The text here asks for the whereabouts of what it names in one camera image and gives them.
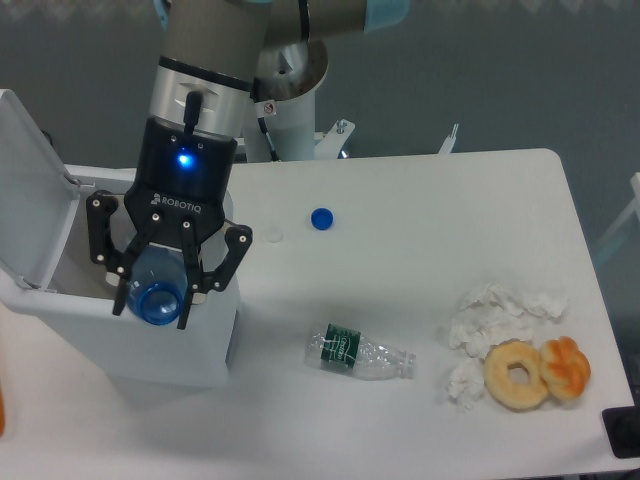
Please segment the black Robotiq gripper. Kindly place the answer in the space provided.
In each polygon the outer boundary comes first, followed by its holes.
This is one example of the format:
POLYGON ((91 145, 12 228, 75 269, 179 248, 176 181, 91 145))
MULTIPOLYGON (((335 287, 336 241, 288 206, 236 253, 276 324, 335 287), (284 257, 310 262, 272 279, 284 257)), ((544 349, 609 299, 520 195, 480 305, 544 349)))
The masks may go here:
POLYGON ((225 221, 223 203, 236 148, 233 138, 187 135, 149 118, 135 179, 124 196, 136 229, 124 252, 111 235, 111 217, 119 207, 116 196, 98 190, 86 199, 91 261, 118 278, 113 315, 123 312, 133 266, 149 243, 182 247, 187 287, 179 330, 186 329, 196 294, 227 288, 253 242, 249 226, 225 221), (204 271, 199 247, 222 226, 226 255, 213 271, 204 271))

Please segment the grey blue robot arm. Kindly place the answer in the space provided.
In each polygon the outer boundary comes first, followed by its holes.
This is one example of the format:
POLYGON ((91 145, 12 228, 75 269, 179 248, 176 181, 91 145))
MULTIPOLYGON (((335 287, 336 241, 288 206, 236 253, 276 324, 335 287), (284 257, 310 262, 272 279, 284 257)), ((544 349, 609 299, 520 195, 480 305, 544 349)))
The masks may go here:
POLYGON ((175 1, 134 181, 122 198, 86 201, 90 257, 118 280, 123 312, 149 245, 178 250, 187 283, 174 316, 187 325, 198 295, 227 288, 253 233, 225 216, 224 197, 260 54, 400 23, 406 1, 175 1))

